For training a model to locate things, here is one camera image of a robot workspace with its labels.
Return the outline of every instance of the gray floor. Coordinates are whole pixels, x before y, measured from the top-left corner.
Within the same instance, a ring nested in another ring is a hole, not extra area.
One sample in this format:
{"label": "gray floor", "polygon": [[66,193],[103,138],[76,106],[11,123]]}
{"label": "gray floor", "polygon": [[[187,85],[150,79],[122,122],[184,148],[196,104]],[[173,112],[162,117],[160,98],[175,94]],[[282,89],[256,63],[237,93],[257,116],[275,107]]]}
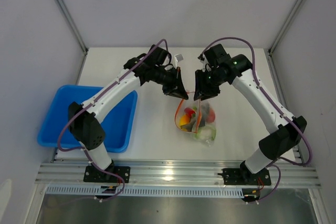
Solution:
{"label": "gray floor", "polygon": [[37,223],[317,223],[307,190],[278,190],[260,205],[240,199],[130,196],[67,204],[75,198],[47,195]]}

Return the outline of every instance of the white wall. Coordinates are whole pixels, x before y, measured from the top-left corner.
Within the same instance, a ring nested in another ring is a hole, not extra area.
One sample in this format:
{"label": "white wall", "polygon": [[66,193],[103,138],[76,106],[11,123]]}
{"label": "white wall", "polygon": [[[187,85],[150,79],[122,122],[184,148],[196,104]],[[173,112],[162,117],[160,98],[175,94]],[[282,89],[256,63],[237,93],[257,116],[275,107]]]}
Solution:
{"label": "white wall", "polygon": [[81,58],[54,0],[0,0],[0,185],[13,180],[2,223],[23,221],[39,164],[51,158],[37,132]]}
{"label": "white wall", "polygon": [[336,1],[307,0],[274,60],[290,109],[308,121],[313,164],[336,221],[335,43]]}
{"label": "white wall", "polygon": [[[295,0],[65,0],[89,47],[202,47],[224,36],[267,48]],[[228,46],[241,46],[239,43]]]}

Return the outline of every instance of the blue plastic container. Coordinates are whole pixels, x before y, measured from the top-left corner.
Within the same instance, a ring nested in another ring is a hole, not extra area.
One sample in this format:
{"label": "blue plastic container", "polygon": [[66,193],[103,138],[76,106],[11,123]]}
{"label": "blue plastic container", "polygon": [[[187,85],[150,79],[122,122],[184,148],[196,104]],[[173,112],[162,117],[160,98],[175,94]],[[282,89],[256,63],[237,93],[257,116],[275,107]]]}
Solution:
{"label": "blue plastic container", "polygon": [[[68,107],[72,102],[81,104],[100,87],[65,85],[58,89],[51,103],[47,116],[37,137],[37,142],[46,147],[57,147],[57,138],[68,122]],[[108,152],[124,152],[129,144],[138,94],[133,91],[115,106],[102,122],[106,133],[104,140]],[[63,148],[80,146],[67,130],[61,140]]]}

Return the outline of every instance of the robotic arm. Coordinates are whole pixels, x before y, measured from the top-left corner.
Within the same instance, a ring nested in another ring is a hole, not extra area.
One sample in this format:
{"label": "robotic arm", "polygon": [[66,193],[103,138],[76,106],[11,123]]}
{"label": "robotic arm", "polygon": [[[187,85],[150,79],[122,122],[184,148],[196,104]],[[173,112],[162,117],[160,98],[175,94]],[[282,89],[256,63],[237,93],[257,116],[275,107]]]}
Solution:
{"label": "robotic arm", "polygon": [[[237,55],[231,58],[221,44],[210,47],[204,52],[204,56],[199,57],[203,62],[203,69],[195,72],[196,88],[194,100],[206,100],[217,96],[220,93],[219,86],[224,82],[228,82],[242,93],[253,106],[270,133],[269,136],[259,142],[258,150],[240,165],[240,176],[248,184],[255,180],[266,166],[296,146],[300,142],[301,136],[274,109],[261,92],[260,87],[262,86],[270,94],[258,76],[260,84],[257,85],[255,82],[252,63],[246,56]],[[271,98],[284,111],[285,116],[292,119],[293,123],[303,132],[307,126],[306,120],[302,116],[294,117],[275,98],[272,96]]]}
{"label": "robotic arm", "polygon": [[[132,58],[124,65],[124,69],[119,73],[110,84],[103,88],[99,93],[82,104],[73,102],[68,108],[68,119],[70,120],[83,108],[92,104],[84,113],[78,116],[69,127],[71,134],[79,143],[86,148],[92,161],[102,170],[113,172],[114,163],[109,157],[104,146],[105,132],[101,123],[107,114],[131,91],[142,86],[144,83],[154,81],[161,84],[162,91],[166,95],[188,99],[188,95],[183,87],[181,70],[168,63],[163,65],[166,58],[170,62],[170,53],[157,47],[147,56],[138,67],[134,68],[122,80],[121,77],[132,69],[146,54],[141,54]],[[113,88],[108,89],[113,83],[117,82]]]}

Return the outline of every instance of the plastic bag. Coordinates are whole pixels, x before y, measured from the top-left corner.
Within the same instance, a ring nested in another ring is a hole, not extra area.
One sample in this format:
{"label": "plastic bag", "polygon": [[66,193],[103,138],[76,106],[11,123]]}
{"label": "plastic bag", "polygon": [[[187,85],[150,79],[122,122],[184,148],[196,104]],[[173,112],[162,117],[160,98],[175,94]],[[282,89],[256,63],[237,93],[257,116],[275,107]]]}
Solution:
{"label": "plastic bag", "polygon": [[216,114],[208,101],[194,101],[194,92],[189,100],[182,99],[175,113],[175,125],[193,139],[212,145],[216,137]]}

